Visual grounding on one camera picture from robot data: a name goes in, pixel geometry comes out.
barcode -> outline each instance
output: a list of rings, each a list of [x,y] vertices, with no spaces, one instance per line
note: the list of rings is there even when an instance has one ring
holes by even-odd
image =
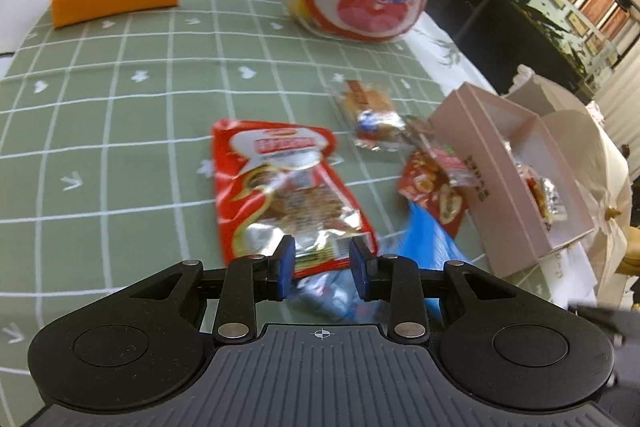
[[[339,237],[338,239],[334,239],[332,241],[332,247],[334,247],[335,259],[349,258],[349,245],[351,244],[351,239],[353,239],[354,237],[362,237],[364,239],[365,244],[367,245],[367,248],[369,248],[369,250],[371,249],[371,240],[368,232],[347,235],[346,237]]]
[[[314,178],[309,170],[291,171],[289,173],[289,182],[295,190],[299,188],[313,188],[315,186]]]

silver pin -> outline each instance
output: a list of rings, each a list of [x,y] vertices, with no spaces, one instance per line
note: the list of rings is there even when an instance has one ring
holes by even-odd
[[[218,334],[226,339],[241,339],[247,333],[249,328],[239,322],[228,322],[218,328]]]
[[[396,325],[394,331],[396,332],[396,335],[400,335],[406,339],[417,339],[427,332],[422,324],[415,322],[401,322]]]

white curtain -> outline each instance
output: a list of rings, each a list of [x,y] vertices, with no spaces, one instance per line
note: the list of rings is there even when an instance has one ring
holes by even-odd
[[[640,176],[640,42],[620,63],[595,97],[609,137],[617,147],[631,147],[629,177]]]

red snack package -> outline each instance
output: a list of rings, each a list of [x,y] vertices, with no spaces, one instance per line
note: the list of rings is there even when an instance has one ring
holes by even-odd
[[[326,159],[335,137],[287,123],[221,120],[213,127],[218,226],[229,263],[271,255],[280,239],[296,240],[294,277],[349,266],[349,242],[378,245],[369,221]]]
[[[398,191],[430,213],[451,237],[456,237],[468,204],[428,154],[414,151],[404,166]]]

table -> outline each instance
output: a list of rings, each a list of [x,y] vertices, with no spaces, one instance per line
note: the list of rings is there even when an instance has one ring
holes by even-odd
[[[45,13],[0,82],[0,425],[41,406],[26,353],[43,325],[184,259],[223,266],[210,178],[221,118],[334,131],[334,168],[376,233],[397,237],[403,158],[354,148],[327,90],[342,77],[381,83],[401,112],[429,116],[444,95],[412,49],[455,49],[416,43],[420,27],[388,44],[329,41],[280,0],[180,0],[60,30]],[[486,267],[468,218],[458,243]],[[539,269],[514,282],[545,296]],[[287,303],[257,315],[258,327],[326,322]]]

